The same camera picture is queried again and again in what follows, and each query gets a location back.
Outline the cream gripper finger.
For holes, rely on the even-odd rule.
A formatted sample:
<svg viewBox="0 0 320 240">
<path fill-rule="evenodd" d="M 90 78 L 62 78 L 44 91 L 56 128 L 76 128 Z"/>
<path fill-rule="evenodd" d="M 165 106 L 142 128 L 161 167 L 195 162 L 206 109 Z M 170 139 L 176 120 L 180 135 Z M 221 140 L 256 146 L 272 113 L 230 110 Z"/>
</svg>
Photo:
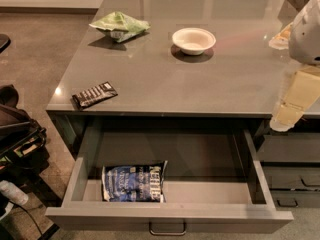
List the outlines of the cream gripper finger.
<svg viewBox="0 0 320 240">
<path fill-rule="evenodd" d="M 289 23 L 278 34 L 271 38 L 269 46 L 273 49 L 284 50 L 289 46 L 292 24 Z"/>
<path fill-rule="evenodd" d="M 290 78 L 285 92 L 276 102 L 270 120 L 270 128 L 286 132 L 293 128 L 304 113 L 320 97 L 320 68 L 306 66 Z"/>
</svg>

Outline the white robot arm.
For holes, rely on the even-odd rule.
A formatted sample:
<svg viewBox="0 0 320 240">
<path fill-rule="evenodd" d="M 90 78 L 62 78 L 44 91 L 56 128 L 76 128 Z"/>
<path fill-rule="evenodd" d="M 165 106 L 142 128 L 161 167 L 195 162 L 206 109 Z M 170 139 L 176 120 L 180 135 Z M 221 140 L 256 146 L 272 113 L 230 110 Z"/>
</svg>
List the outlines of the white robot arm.
<svg viewBox="0 0 320 240">
<path fill-rule="evenodd" d="M 287 49 L 292 59 L 304 65 L 288 78 L 269 123 L 273 130 L 286 132 L 320 97 L 320 0 L 309 0 L 269 46 Z"/>
</svg>

